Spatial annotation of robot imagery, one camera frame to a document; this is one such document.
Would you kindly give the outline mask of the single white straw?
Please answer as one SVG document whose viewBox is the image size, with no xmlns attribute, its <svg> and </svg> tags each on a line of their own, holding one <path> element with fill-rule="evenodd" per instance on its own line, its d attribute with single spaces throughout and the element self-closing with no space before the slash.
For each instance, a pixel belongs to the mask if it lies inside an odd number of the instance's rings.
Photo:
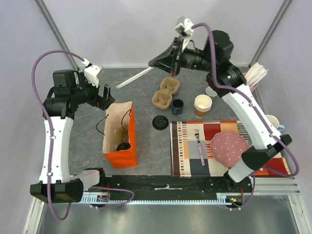
<svg viewBox="0 0 312 234">
<path fill-rule="evenodd" d="M 153 70 L 153 67 L 148 67 L 145 70 L 141 71 L 140 73 L 132 76 L 131 78 L 127 79 L 126 81 L 124 81 L 123 83 L 119 84 L 116 86 L 117 89 L 120 89 L 122 87 L 124 87 L 125 85 L 135 81 L 136 79 L 142 77 L 143 75 L 147 74 L 148 72 L 150 72 L 151 70 Z"/>
</svg>

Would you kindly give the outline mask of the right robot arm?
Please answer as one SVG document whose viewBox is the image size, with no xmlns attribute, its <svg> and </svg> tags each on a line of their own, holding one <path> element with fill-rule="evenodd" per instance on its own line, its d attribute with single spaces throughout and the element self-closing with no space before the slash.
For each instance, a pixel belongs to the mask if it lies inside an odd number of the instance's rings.
<svg viewBox="0 0 312 234">
<path fill-rule="evenodd" d="M 292 139 L 271 126 L 255 101 L 240 69 L 230 62 L 233 43 L 227 33 L 209 32 L 204 49 L 184 48 L 186 34 L 174 38 L 159 56 L 150 60 L 150 67 L 177 76 L 181 68 L 207 73 L 206 81 L 235 112 L 246 128 L 253 145 L 242 153 L 238 162 L 225 174 L 223 186 L 236 191 L 241 181 L 257 171 L 282 150 L 289 151 Z"/>
</svg>

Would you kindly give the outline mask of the black plastic coffee lid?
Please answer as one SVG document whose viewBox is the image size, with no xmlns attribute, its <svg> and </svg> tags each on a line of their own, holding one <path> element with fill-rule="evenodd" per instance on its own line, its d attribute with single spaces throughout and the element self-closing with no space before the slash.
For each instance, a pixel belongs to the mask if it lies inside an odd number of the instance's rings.
<svg viewBox="0 0 312 234">
<path fill-rule="evenodd" d="M 131 148 L 131 144 L 129 142 L 123 142 L 120 145 L 117 146 L 116 151 L 123 151 L 123 150 L 128 150 Z"/>
</svg>

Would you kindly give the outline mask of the orange paper bag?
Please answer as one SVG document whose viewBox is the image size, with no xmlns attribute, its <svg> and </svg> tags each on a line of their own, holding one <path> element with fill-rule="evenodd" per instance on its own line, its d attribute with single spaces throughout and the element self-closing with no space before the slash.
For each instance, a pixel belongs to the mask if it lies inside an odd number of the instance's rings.
<svg viewBox="0 0 312 234">
<path fill-rule="evenodd" d="M 115 141 L 118 130 L 127 134 L 130 148 L 117 150 L 120 145 Z M 135 112 L 131 101 L 113 103 L 106 110 L 103 133 L 102 152 L 115 169 L 137 166 Z"/>
</svg>

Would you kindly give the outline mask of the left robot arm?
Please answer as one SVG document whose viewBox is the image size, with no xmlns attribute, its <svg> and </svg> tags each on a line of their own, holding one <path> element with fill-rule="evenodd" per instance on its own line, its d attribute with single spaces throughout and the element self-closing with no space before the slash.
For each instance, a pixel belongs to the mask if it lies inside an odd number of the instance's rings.
<svg viewBox="0 0 312 234">
<path fill-rule="evenodd" d="M 103 75 L 104 69 L 96 64 L 81 72 L 58 70 L 53 73 L 54 86 L 43 103 L 53 131 L 50 131 L 46 117 L 43 167 L 38 183 L 30 186 L 30 194 L 45 203 L 48 200 L 53 203 L 78 203 L 90 187 L 101 192 L 107 186 L 101 168 L 85 169 L 71 177 L 68 167 L 70 132 L 79 105 L 87 103 L 105 111 L 115 101 L 107 84 L 104 85 L 103 96 L 99 95 L 99 78 Z"/>
</svg>

